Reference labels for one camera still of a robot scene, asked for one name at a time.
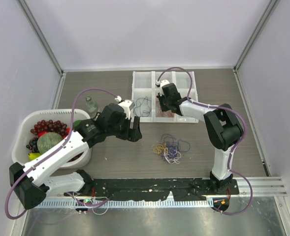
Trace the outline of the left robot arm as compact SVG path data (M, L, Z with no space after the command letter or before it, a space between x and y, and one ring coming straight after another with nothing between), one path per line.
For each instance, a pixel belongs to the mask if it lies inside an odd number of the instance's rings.
M140 140L140 118L131 117L133 108L131 100L109 104L95 120L81 121L65 139L39 158L24 165L12 164L9 167L10 191L16 194L24 209L32 209L46 197L56 194L77 192L81 196L89 195L94 182L84 170L55 177L52 173L109 136L130 142Z

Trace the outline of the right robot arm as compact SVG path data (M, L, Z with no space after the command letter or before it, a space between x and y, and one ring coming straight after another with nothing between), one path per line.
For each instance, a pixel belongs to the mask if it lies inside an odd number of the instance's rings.
M204 122L209 140L215 148L209 187L215 194L223 193L232 181L231 161L236 145L244 135L236 112L228 104L212 106L182 97L176 85L168 80L158 87L157 98L162 111Z

